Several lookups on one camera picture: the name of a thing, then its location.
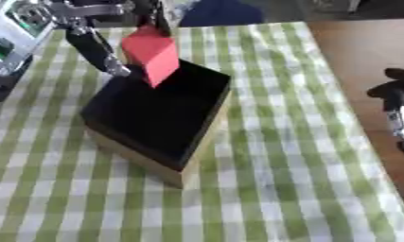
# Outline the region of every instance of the red foam block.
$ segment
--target red foam block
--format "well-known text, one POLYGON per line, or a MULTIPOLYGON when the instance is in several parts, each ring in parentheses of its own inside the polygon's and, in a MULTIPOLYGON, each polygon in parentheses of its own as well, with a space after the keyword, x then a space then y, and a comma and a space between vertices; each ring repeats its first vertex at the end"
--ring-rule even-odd
POLYGON ((122 49, 129 63, 141 65, 147 82, 155 88, 179 68, 173 39, 162 36, 153 26, 139 27, 122 40, 122 49))

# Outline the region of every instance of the gingham tablecloth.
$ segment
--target gingham tablecloth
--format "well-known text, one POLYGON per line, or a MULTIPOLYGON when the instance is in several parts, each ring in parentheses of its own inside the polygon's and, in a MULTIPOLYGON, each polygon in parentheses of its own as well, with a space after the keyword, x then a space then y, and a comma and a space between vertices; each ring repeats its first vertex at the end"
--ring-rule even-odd
POLYGON ((234 77, 193 182, 168 187, 97 149, 79 110, 109 76, 56 32, 0 108, 0 241, 404 241, 404 205, 305 24, 176 39, 183 59, 234 77))

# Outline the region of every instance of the open box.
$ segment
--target open box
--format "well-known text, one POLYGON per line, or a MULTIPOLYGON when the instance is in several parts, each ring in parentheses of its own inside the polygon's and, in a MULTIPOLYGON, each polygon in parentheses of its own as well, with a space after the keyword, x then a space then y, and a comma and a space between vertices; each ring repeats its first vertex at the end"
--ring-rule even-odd
POLYGON ((143 80, 112 78, 81 116, 100 147, 182 188, 230 96, 229 76, 180 60, 180 68, 156 89, 143 80))

